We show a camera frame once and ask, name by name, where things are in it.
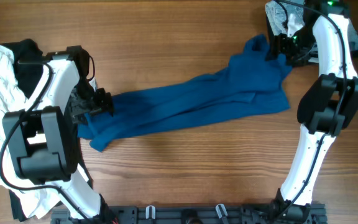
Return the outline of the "blue polo shirt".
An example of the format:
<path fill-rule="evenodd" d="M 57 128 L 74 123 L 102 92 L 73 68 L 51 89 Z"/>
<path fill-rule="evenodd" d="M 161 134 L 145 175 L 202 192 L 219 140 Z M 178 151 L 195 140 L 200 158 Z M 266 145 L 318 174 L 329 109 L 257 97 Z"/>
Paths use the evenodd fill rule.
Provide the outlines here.
<path fill-rule="evenodd" d="M 114 114 L 87 116 L 78 137 L 101 152 L 117 139 L 285 111 L 290 106 L 282 83 L 292 67 L 282 54 L 266 60 L 268 51 L 265 36 L 257 35 L 216 73 L 114 95 Z"/>

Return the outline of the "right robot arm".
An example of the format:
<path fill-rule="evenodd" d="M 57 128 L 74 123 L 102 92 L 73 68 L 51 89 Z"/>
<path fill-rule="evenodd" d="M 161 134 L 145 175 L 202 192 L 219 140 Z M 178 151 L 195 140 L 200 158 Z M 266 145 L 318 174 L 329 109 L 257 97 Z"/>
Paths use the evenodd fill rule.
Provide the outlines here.
<path fill-rule="evenodd" d="M 304 26 L 276 35 L 266 60 L 283 54 L 302 66 L 318 49 L 319 76 L 298 105 L 300 139 L 290 171 L 266 214 L 268 223 L 317 222 L 312 193 L 324 157 L 358 110 L 358 76 L 348 42 L 349 7 L 343 1 L 305 1 Z"/>

